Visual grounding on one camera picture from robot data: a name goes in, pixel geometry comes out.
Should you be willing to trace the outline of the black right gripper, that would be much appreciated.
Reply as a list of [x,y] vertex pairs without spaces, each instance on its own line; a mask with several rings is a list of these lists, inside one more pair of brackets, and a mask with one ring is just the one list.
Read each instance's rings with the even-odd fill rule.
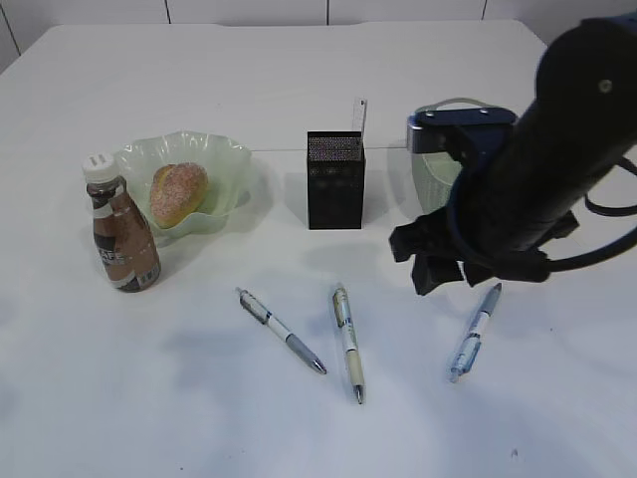
[[614,147],[513,141],[461,173],[447,212],[439,208],[392,231],[394,261],[415,255],[411,280],[419,296],[462,282],[463,270],[468,283],[479,284],[491,278],[539,283],[583,268],[585,259],[550,260],[540,248],[576,228],[572,206],[616,162]]

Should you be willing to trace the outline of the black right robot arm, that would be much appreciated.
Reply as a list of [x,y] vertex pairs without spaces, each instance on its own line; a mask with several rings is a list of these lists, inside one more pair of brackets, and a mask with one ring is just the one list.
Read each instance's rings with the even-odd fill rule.
[[411,152],[445,152],[461,169],[443,206],[394,229],[393,257],[412,262],[422,296],[458,281],[540,283],[614,258],[634,233],[565,259],[542,247],[577,227],[572,206],[635,143],[636,17],[584,20],[544,52],[523,115],[450,100],[408,118]]

